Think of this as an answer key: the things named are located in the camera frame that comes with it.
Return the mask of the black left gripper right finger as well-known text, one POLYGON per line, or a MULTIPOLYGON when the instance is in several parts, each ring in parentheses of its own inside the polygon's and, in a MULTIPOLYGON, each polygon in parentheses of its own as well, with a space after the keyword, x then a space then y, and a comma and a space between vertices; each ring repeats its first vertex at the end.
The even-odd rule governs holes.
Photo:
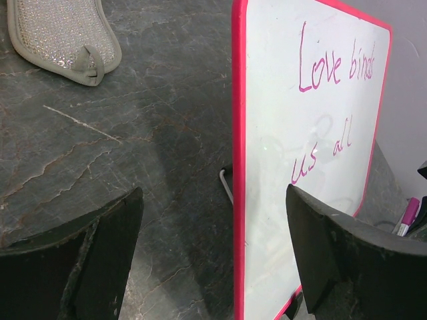
POLYGON ((286 210, 309 314, 425 319, 426 243, 371 226, 289 185, 286 210))

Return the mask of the white marker purple cap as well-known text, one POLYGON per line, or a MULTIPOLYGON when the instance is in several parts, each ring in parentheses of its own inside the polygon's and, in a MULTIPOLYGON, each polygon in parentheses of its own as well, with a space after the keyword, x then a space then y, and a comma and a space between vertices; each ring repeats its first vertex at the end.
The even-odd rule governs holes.
POLYGON ((417 198, 412 197, 409 200, 408 206, 403 214, 402 220, 398 226, 396 234, 398 236, 405 236, 409 230, 409 227, 414 222, 417 212, 420 206, 420 201, 417 198))

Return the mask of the pink framed whiteboard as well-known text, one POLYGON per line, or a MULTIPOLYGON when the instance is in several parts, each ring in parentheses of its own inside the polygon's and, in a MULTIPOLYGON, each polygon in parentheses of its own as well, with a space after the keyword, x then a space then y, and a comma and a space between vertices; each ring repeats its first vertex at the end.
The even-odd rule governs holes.
POLYGON ((279 319, 302 289, 286 190, 359 212, 392 28, 341 1, 234 1, 231 25, 234 317, 279 319))

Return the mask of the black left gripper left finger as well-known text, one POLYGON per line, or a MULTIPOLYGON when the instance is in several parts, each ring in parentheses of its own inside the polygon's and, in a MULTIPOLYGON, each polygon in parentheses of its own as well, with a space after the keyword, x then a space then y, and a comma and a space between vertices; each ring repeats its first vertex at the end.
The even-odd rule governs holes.
POLYGON ((2 319, 118 319, 143 191, 1 249, 2 319))

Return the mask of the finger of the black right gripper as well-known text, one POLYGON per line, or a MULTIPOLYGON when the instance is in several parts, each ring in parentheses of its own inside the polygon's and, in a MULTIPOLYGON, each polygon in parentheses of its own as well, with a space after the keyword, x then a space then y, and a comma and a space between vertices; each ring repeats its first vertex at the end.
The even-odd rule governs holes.
MULTIPOLYGON (((426 162, 424 162, 417 170, 423 178, 427 178, 426 174, 427 168, 426 168, 426 162)), ((418 215, 416 216, 414 222, 411 224, 407 235, 411 235, 415 231, 417 231, 419 228, 421 228, 424 224, 426 224, 426 196, 422 198, 421 206, 418 211, 418 215)))

